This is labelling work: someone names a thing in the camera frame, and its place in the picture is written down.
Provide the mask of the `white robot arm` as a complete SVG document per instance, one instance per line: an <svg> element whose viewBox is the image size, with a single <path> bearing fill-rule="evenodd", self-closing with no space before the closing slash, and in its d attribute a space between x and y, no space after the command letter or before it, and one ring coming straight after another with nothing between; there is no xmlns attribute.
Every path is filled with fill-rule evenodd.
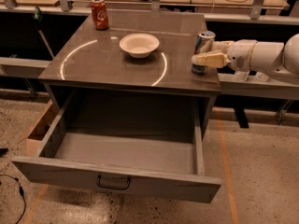
<svg viewBox="0 0 299 224"><path fill-rule="evenodd" d="M299 84L299 35L286 43L251 39L214 41L192 56L195 67L229 66L238 75L254 71L285 83Z"/></svg>

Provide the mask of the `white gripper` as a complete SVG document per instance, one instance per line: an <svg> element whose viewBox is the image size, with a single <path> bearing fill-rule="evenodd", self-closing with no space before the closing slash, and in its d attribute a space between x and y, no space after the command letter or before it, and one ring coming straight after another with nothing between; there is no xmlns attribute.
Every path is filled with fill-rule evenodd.
<svg viewBox="0 0 299 224"><path fill-rule="evenodd" d="M214 41L212 51L217 53L201 53L192 56L192 63L212 68L223 68L228 63L235 71L248 72L249 59L256 40L242 39L234 41Z"/></svg>

